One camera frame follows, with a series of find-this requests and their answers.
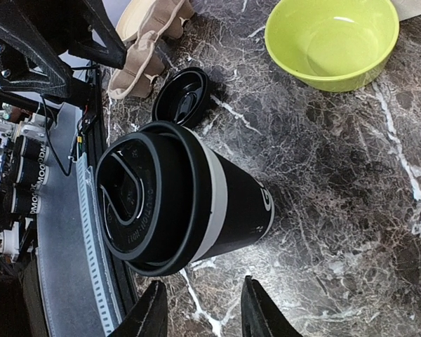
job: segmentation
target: cup lid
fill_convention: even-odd
[[[153,105],[153,121],[194,128],[203,119],[210,96],[209,76],[198,67],[186,68],[161,89]]]

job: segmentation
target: black travel mug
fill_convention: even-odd
[[[164,121],[116,141],[96,184],[109,249],[144,276],[254,244],[274,219],[261,183],[197,134]]]

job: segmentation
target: screw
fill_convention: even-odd
[[[3,44],[0,44],[0,55],[3,54],[5,49],[6,49],[6,47]]]
[[[9,78],[11,76],[11,71],[9,69],[3,70],[1,72],[1,75],[3,76],[4,79],[7,79],[7,78]]]

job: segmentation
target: label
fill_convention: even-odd
[[[37,183],[40,185],[44,184],[46,168],[47,166],[45,166],[44,164],[39,164],[39,173],[37,176]]]
[[[30,214],[37,214],[37,206],[39,205],[39,198],[33,194],[31,197],[31,211]]]
[[[41,151],[39,153],[39,158],[37,159],[37,161],[42,164],[45,160],[45,156],[47,153],[47,146],[46,145],[41,145]]]

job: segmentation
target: wire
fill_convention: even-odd
[[[77,70],[92,70],[92,69],[98,69],[99,66],[98,65],[91,65],[91,66],[86,66],[86,67],[73,67],[72,70],[77,71]]]
[[[44,114],[45,114],[45,133],[47,135],[47,140],[48,140],[48,144],[50,145],[50,148],[53,152],[53,156],[55,157],[56,162],[58,163],[58,166],[60,167],[62,174],[64,174],[64,176],[69,177],[72,174],[72,167],[73,167],[73,160],[72,157],[75,153],[75,149],[76,149],[76,142],[78,141],[77,136],[75,136],[75,141],[74,144],[72,146],[72,149],[70,151],[70,155],[69,155],[69,167],[66,170],[65,167],[62,165],[58,154],[55,151],[55,148],[53,147],[53,145],[51,144],[51,139],[50,139],[50,133],[48,132],[48,116],[47,116],[47,110],[51,113],[51,118],[53,119],[53,121],[55,121],[55,115],[53,114],[53,111],[51,111],[50,109],[47,109],[47,103],[45,101],[45,98],[41,96],[42,99],[42,104],[44,106]]]

